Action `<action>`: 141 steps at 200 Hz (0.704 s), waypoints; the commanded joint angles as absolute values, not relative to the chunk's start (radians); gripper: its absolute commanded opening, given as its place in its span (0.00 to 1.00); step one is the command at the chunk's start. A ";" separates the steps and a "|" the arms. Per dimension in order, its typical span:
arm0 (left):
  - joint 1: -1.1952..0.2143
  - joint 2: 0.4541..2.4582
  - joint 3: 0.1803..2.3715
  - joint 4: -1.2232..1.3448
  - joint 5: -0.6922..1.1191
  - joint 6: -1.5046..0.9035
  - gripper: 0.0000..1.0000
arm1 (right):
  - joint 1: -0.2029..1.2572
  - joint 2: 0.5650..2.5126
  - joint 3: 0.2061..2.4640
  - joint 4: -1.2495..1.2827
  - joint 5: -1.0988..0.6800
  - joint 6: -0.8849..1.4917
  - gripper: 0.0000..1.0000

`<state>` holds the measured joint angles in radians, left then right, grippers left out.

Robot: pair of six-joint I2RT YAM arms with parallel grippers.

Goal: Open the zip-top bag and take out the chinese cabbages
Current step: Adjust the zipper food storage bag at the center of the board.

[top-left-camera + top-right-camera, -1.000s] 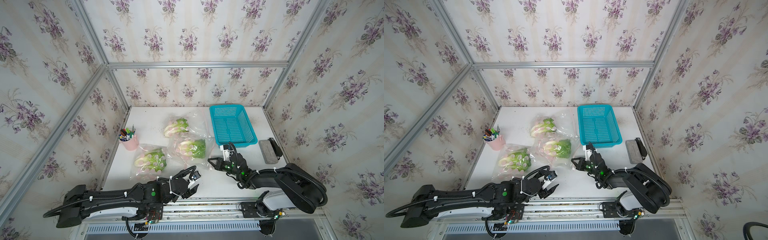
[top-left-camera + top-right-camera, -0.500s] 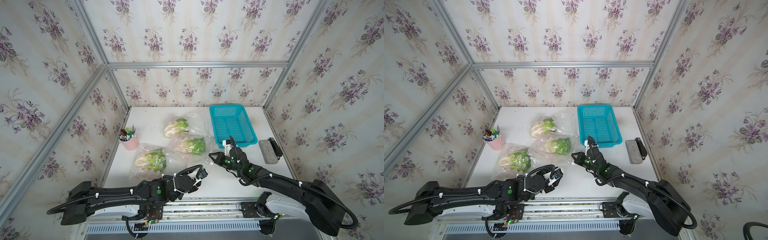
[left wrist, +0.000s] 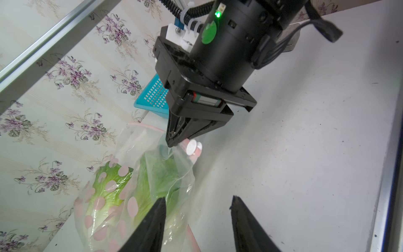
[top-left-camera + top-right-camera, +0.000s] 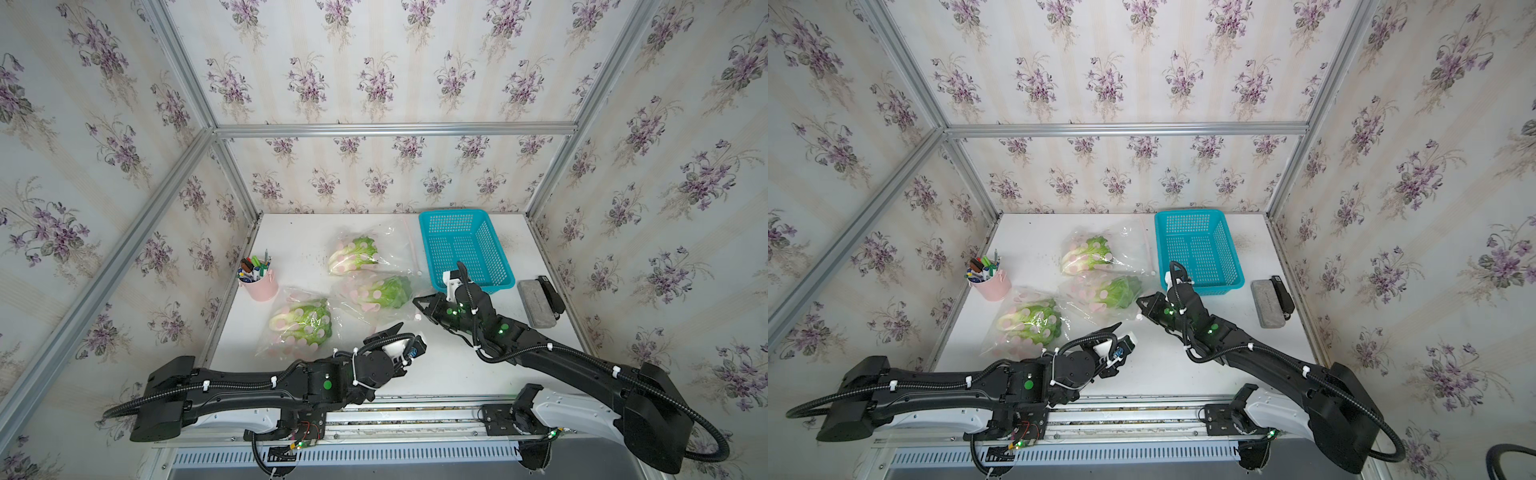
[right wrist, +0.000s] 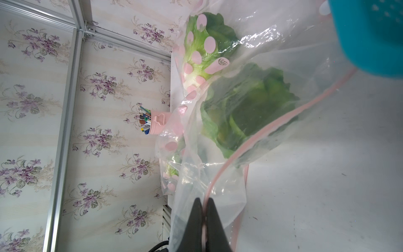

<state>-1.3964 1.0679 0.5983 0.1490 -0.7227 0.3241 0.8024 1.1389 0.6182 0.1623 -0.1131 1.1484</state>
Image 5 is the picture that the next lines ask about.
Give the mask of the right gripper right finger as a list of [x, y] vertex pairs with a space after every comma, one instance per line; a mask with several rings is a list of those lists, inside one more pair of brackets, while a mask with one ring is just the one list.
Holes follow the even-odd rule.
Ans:
[[212, 198], [209, 198], [207, 202], [206, 229], [207, 252], [233, 252]]

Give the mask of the green chinese cabbage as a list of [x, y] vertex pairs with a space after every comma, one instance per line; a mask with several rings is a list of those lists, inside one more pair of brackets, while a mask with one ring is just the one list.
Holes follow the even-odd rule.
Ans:
[[263, 127], [296, 108], [299, 97], [290, 86], [282, 70], [255, 63], [233, 77], [218, 78], [200, 106], [203, 134], [229, 158]]

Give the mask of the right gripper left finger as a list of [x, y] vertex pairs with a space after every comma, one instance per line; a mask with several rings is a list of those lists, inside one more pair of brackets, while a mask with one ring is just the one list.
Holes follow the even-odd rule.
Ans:
[[203, 230], [203, 208], [200, 198], [194, 200], [183, 238], [177, 252], [201, 252]]

